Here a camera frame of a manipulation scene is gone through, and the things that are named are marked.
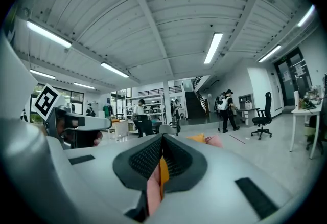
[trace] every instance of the shelf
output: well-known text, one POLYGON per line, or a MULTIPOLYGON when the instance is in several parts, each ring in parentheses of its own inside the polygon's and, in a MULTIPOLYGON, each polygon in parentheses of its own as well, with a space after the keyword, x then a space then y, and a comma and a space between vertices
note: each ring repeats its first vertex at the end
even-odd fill
POLYGON ((164 114, 163 112, 159 112, 159 113, 144 113, 143 115, 147 115, 147 116, 151 116, 151 115, 162 115, 162 114, 164 114))
POLYGON ((152 104, 144 104, 142 105, 143 106, 156 106, 156 105, 162 105, 163 103, 152 103, 152 104))
POLYGON ((153 94, 153 95, 147 95, 147 96, 141 96, 141 97, 134 97, 134 98, 126 98, 126 100, 138 100, 138 99, 158 99, 163 97, 162 94, 153 94))

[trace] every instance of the white backpack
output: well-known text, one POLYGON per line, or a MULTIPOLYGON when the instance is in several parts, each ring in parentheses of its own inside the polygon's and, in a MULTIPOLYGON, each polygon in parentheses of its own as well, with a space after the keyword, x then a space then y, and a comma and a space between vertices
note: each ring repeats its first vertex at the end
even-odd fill
POLYGON ((227 97, 227 99, 222 99, 221 101, 219 101, 217 109, 218 110, 227 110, 228 109, 228 99, 230 97, 227 97))

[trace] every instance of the pillar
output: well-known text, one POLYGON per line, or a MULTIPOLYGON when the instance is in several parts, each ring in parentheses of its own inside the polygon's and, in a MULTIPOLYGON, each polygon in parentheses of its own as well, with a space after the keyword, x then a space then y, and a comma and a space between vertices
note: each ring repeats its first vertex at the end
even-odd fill
POLYGON ((165 97, 167 125, 169 125, 169 123, 172 122, 172 113, 170 111, 169 86, 168 86, 167 80, 163 82, 163 93, 164 93, 164 97, 165 97))

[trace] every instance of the black rubber pad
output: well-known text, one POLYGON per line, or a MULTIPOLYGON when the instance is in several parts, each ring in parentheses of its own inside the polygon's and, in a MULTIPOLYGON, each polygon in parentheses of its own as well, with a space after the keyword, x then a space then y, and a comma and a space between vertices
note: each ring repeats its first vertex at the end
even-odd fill
POLYGON ((260 219, 264 219, 278 210, 278 207, 270 198, 248 177, 235 182, 260 219))
POLYGON ((83 163, 83 162, 94 160, 94 159, 95 159, 95 157, 93 157, 92 155, 86 155, 86 156, 79 156, 77 158, 69 159, 69 162, 72 165, 74 165, 74 164, 79 164, 79 163, 83 163))

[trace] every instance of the doorway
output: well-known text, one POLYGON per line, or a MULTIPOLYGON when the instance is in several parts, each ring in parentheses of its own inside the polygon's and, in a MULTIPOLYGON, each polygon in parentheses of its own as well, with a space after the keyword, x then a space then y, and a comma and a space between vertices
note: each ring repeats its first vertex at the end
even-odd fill
POLYGON ((307 64, 300 49, 296 48, 274 65, 281 83, 284 105, 294 106, 294 91, 298 91, 303 98, 312 86, 307 64))

